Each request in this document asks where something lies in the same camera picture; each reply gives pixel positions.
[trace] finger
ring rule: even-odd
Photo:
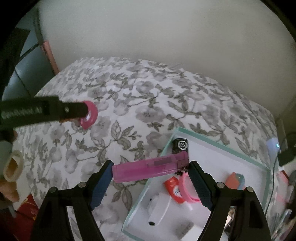
[[[13,131],[12,141],[14,142],[17,139],[17,132]]]
[[[15,133],[13,129],[1,130],[0,131],[0,140],[5,140],[12,143],[15,140]]]
[[[6,194],[13,193],[17,188],[16,182],[9,183],[6,180],[0,180],[0,192],[5,196]]]
[[[20,200],[20,196],[17,192],[17,190],[15,190],[14,192],[12,193],[9,193],[9,194],[3,194],[4,197],[6,197],[8,200],[12,201],[12,202],[18,202]]]
[[[6,170],[6,176],[8,178],[11,178],[15,173],[15,171],[17,170],[17,167],[18,167],[17,162],[13,158],[11,158]]]

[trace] floral bedspread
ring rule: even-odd
[[[83,130],[75,122],[18,128],[15,148],[40,206],[48,189],[72,188],[87,181],[107,160],[115,164],[157,156],[174,128],[208,136],[269,167],[266,140],[276,136],[272,114],[208,77],[166,64],[122,58],[84,58],[69,65],[37,96],[93,101],[96,123]],[[122,224],[146,180],[111,182],[93,211],[106,240],[129,240]],[[81,239],[73,210],[69,218]]]

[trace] blue gripper pad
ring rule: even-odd
[[[204,207],[207,207],[208,210],[211,211],[213,207],[211,191],[208,188],[207,184],[203,180],[202,176],[200,175],[198,169],[194,165],[194,161],[190,162],[188,175],[190,180],[198,194],[198,197]]]
[[[107,191],[107,188],[113,178],[113,174],[112,174],[113,165],[114,163],[112,161],[106,161],[105,164],[101,167],[101,170],[103,171],[103,173],[101,174],[101,177],[92,192],[92,197],[90,202],[90,207],[92,210],[95,207],[99,206],[102,202],[104,194]]]
[[[238,190],[243,190],[244,184],[245,184],[245,178],[243,174],[237,173],[237,179],[239,180],[239,186],[238,186]]]

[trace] pink rubber band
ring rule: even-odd
[[[200,202],[200,199],[197,197],[192,196],[192,194],[189,193],[187,187],[189,185],[193,185],[190,177],[188,175],[188,172],[185,172],[182,174],[182,176],[179,179],[179,190],[182,198],[189,203],[194,203],[194,202]]]
[[[93,102],[85,100],[85,101],[83,101],[83,103],[85,103],[87,105],[89,112],[85,118],[80,119],[80,124],[81,124],[82,128],[84,130],[86,130],[96,122],[99,111]]]

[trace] red object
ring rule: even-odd
[[[7,226],[18,241],[30,241],[34,221],[39,209],[30,194],[19,207],[16,218],[6,217]]]
[[[176,177],[171,177],[163,183],[170,196],[177,202],[183,203],[185,200],[181,197],[179,190],[179,180]]]
[[[239,181],[237,179],[237,174],[235,172],[231,173],[228,178],[226,179],[225,185],[228,188],[238,189]]]
[[[49,45],[49,42],[45,41],[42,44],[41,48],[44,51],[44,53],[46,54],[46,56],[50,62],[50,65],[52,66],[52,70],[53,70],[54,74],[57,75],[59,73],[59,68],[57,67],[57,63],[56,63],[54,56],[52,54],[52,49]]]
[[[80,119],[80,124],[82,128],[86,130],[96,122],[99,111],[93,102],[86,100],[86,101],[83,101],[83,103],[87,105],[89,112],[85,118]]]
[[[284,175],[285,175],[285,177],[288,179],[288,181],[289,181],[289,176],[287,175],[287,173],[285,172],[285,171],[281,171]]]

